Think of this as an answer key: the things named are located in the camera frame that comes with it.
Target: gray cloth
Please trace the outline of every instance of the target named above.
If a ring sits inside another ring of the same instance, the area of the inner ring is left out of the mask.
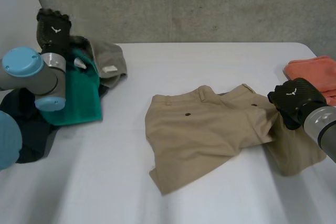
[[[112,88],[127,75],[126,62],[118,45],[81,36],[72,36],[71,43],[88,52],[97,67],[100,84]]]

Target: belt loop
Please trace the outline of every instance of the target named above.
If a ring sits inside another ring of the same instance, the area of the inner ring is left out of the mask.
[[[205,100],[205,96],[204,96],[203,90],[201,88],[199,88],[198,92],[200,94],[199,97],[200,97],[201,101],[203,102]]]
[[[166,105],[172,105],[170,95],[166,95]]]

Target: khaki pants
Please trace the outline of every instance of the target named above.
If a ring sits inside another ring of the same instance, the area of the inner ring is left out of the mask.
[[[155,155],[150,176],[162,194],[204,176],[253,145],[266,144],[284,175],[326,157],[302,128],[288,130],[273,104],[245,84],[225,94],[201,86],[183,95],[155,95],[145,126]]]

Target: green towel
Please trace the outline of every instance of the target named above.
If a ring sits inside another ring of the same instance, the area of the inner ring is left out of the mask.
[[[75,58],[80,58],[87,68],[76,67]],[[48,123],[57,126],[102,120],[99,83],[95,64],[84,52],[74,48],[67,58],[65,107],[60,111],[41,111],[41,115]]]

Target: white table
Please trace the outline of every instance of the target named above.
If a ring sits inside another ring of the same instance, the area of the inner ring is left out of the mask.
[[[262,147],[162,197],[148,172],[144,117],[155,94],[241,83],[266,95],[290,60],[315,55],[297,43],[121,44],[129,76],[102,100],[102,122],[65,127],[47,159],[0,172],[1,224],[335,223],[336,164],[329,158],[281,177]]]

